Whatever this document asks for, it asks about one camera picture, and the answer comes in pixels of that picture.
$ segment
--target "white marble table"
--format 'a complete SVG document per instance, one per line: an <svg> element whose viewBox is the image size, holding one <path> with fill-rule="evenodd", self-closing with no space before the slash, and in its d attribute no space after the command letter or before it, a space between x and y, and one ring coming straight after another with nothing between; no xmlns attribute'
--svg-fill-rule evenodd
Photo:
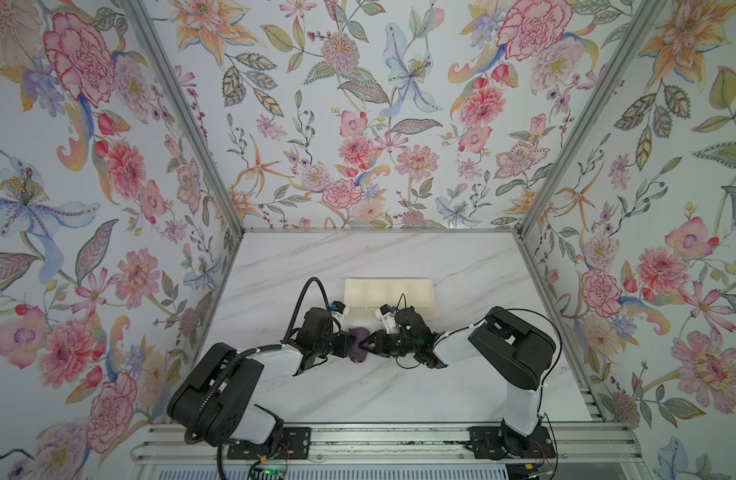
<svg viewBox="0 0 736 480"><path fill-rule="evenodd" d="M424 320L436 332L473 323L497 305L545 312L510 234L252 233L243 239L204 350L215 342L245 350L280 341L311 276L331 301L343 297L347 278L431 278L437 309ZM296 325L322 302L312 284ZM555 338L545 320L522 318ZM372 330L378 328L376 321ZM252 402L289 422L482 422L503 417L506 387L482 357L442 370L403 370L369 356L360 364L328 360L264 383ZM591 419L565 356L547 380L543 405L553 422Z"/></svg>

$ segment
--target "wall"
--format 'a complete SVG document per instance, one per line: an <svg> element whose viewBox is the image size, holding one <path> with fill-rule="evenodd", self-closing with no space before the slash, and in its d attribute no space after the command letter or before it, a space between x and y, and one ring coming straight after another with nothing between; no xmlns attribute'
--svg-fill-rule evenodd
<svg viewBox="0 0 736 480"><path fill-rule="evenodd" d="M147 7L247 227L384 229L514 226L638 3Z"/></svg>
<svg viewBox="0 0 736 480"><path fill-rule="evenodd" d="M124 478L229 270L148 65L114 1L0 0L0 478Z"/></svg>
<svg viewBox="0 0 736 480"><path fill-rule="evenodd" d="M659 478L736 478L736 1L671 3L528 238Z"/></svg>

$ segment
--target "black mounting plate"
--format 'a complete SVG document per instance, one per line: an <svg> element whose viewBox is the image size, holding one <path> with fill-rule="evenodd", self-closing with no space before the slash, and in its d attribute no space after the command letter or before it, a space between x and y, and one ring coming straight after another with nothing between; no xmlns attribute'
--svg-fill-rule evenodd
<svg viewBox="0 0 736 480"><path fill-rule="evenodd" d="M499 438L500 426L469 427L470 450L475 453L475 458L487 460L501 460L507 457L507 453L501 448ZM541 446L544 452L536 448L535 444ZM546 427L536 428L529 438L530 448L524 451L520 458L555 458L555 445L551 441L549 431Z"/></svg>
<svg viewBox="0 0 736 480"><path fill-rule="evenodd" d="M312 429L307 427L283 427L283 436L279 445L289 444L288 456L279 454L276 460L306 460L309 458L309 442ZM258 460L257 452L249 449L245 443L230 445L227 449L227 460Z"/></svg>

